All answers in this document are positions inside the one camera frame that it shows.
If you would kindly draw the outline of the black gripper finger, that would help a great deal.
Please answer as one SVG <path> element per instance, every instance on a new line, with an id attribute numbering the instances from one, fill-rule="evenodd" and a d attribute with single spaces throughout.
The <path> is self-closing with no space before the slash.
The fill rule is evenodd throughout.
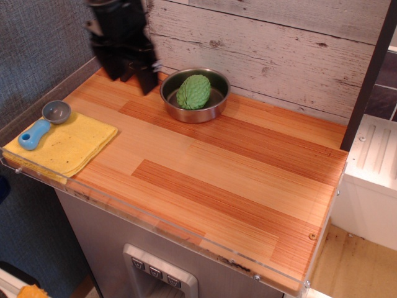
<path id="1" fill-rule="evenodd" d="M 132 61 L 132 69 L 144 95 L 150 93 L 158 85 L 161 61 L 158 60 L 154 51 L 140 52 L 138 58 Z"/>
<path id="2" fill-rule="evenodd" d="M 109 78 L 113 81 L 120 79 L 123 71 L 123 63 L 129 60 L 124 58 L 117 50 L 110 47 L 92 43 L 91 48 Z"/>

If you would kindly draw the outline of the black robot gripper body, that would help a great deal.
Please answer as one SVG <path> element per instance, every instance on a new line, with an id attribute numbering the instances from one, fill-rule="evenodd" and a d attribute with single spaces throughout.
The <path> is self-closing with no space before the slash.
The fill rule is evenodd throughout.
<path id="1" fill-rule="evenodd" d="M 144 33 L 141 1 L 86 1 L 95 19 L 87 23 L 91 47 L 99 61 L 154 61 L 154 46 Z"/>

